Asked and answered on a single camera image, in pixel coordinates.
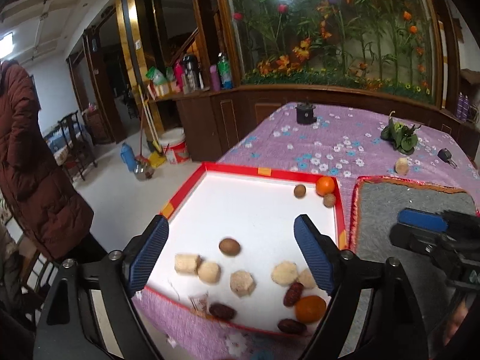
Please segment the brown kiwi fruit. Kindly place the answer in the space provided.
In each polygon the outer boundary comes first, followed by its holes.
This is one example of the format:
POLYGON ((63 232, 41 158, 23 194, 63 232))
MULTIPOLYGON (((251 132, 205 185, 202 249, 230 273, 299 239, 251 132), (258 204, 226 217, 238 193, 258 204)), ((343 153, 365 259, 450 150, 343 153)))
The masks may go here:
POLYGON ((219 243, 219 250, 226 256, 234 257, 241 252, 241 245, 233 238, 224 238, 219 243))

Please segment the grey felt mat red trim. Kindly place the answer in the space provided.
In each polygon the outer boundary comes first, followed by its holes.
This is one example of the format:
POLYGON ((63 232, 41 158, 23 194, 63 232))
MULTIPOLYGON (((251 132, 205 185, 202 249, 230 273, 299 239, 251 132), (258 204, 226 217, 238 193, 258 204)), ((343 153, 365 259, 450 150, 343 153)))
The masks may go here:
POLYGON ((362 176, 348 245, 367 260, 399 253, 429 357, 479 358, 479 216, 465 190, 362 176))

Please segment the orange tangerine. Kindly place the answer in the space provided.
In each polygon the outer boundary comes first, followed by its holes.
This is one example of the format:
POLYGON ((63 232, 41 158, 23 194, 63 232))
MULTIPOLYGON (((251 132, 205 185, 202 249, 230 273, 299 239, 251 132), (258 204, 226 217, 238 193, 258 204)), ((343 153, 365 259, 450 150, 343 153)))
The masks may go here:
POLYGON ((326 307, 326 301, 322 297, 302 297, 295 304, 295 318, 304 324, 316 323, 325 315, 326 307))
POLYGON ((324 197, 328 194, 333 194, 335 192, 335 187, 335 181, 330 176, 320 177, 316 181, 316 193, 321 197, 324 197))

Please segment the person in maroon coat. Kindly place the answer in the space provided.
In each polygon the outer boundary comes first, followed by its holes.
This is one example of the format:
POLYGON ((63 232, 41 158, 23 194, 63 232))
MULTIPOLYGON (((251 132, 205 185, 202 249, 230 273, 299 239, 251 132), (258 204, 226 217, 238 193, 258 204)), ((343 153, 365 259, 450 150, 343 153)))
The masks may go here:
POLYGON ((47 258, 95 263, 107 255, 90 232, 94 212, 41 135, 28 73, 1 63, 1 192, 24 236, 47 258))

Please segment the green leafy plant decoration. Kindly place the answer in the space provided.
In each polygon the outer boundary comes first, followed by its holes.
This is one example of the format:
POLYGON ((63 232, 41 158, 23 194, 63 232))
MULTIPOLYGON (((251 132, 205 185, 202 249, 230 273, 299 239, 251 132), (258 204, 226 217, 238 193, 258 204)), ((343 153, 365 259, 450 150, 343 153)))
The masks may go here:
POLYGON ((383 141, 391 143, 392 147, 403 155, 411 155, 415 146, 418 143, 418 136, 416 131, 421 128, 421 125, 412 124, 408 126, 394 119, 395 111, 391 111, 388 118, 388 124, 380 133, 380 138, 383 141))

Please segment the black small box device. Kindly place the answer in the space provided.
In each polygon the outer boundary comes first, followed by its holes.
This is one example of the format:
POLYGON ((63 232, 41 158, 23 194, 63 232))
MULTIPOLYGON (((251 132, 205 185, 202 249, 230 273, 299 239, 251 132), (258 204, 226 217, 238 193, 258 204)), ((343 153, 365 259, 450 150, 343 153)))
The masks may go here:
POLYGON ((317 121, 317 117, 314 115, 316 106, 304 102, 296 105, 296 122, 299 125, 313 125, 317 121))

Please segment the white red bucket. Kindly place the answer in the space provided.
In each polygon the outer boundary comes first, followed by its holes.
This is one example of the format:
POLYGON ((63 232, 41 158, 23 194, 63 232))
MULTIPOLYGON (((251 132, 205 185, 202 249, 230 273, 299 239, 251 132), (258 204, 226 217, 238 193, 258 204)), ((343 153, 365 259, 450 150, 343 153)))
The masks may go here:
POLYGON ((170 164, 182 164, 190 159, 183 127, 173 128, 160 136, 160 145, 170 164))

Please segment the dark red jujube date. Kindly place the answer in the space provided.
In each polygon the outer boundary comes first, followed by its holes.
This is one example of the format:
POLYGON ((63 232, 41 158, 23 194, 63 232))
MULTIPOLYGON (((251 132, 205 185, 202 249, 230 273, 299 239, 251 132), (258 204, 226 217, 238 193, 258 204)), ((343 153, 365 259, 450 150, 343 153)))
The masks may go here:
POLYGON ((234 308, 219 302, 211 303, 208 311, 215 319, 223 321, 233 320, 237 315, 234 308))

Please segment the beige cake piece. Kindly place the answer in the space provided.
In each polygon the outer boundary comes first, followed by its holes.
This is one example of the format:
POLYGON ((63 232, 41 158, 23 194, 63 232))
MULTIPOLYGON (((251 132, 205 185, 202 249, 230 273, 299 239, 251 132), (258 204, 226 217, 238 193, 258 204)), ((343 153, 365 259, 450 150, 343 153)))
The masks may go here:
POLYGON ((394 165, 394 171, 401 175, 405 176, 409 172, 409 163, 406 158, 399 158, 396 160, 394 165))
POLYGON ((271 279, 274 283, 288 287, 293 284, 299 276, 298 267, 294 262, 283 261, 273 268, 271 279))

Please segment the flower mural panel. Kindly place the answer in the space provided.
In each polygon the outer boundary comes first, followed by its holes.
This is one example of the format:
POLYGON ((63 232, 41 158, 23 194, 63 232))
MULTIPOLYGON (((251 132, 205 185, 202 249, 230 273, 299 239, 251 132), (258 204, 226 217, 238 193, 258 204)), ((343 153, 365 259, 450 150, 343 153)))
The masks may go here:
POLYGON ((246 85, 306 84, 434 102, 425 0, 228 0, 246 85))

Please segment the purple floral tablecloth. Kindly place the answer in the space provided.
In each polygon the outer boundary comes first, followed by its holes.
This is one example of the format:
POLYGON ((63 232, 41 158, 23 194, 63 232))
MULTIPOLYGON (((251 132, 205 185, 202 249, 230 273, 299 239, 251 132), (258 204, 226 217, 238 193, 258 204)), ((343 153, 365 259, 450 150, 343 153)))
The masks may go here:
MULTIPOLYGON (((277 108, 220 161, 249 167, 335 176, 345 214, 351 213, 352 194, 360 176, 393 176, 399 153, 380 138, 384 115, 341 106, 319 105, 317 121, 299 125, 294 103, 277 108)), ((479 172, 446 132, 423 126, 418 143, 407 155, 408 179, 465 190, 479 209, 479 172), (438 157, 450 150, 454 169, 438 157)), ((199 317, 150 289, 137 295, 135 305, 159 331, 197 359, 296 359, 304 342, 275 340, 242 332, 199 317)))

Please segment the brown round nut ball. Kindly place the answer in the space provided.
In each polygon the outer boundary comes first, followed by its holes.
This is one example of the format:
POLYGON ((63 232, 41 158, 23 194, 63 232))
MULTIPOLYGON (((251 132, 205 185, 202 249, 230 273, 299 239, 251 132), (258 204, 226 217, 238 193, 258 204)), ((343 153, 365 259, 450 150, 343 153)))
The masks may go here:
POLYGON ((306 187, 303 184, 297 184, 294 188, 294 196, 296 198, 303 198, 306 195, 306 187))

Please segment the red white shallow box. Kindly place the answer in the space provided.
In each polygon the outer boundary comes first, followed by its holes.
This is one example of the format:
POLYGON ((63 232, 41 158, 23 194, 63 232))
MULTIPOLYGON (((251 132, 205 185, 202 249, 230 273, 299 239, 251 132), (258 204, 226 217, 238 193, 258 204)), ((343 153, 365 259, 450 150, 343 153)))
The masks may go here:
POLYGON ((318 178, 311 173, 203 163, 161 211, 169 234, 146 289, 188 309, 193 297, 205 295, 209 302, 237 311, 231 326, 281 336, 278 322, 292 319, 295 311, 283 305, 287 290, 272 281, 272 270, 283 261, 295 263, 299 271, 307 266, 294 236, 295 218, 306 214, 339 248, 347 243, 340 192, 334 192, 334 207, 325 207, 316 193, 318 178), (298 184, 306 187, 303 198, 294 196, 298 184), (219 250, 224 238, 241 245, 237 256, 219 250), (207 284, 177 273, 174 262, 179 254, 217 263, 219 282, 207 284))

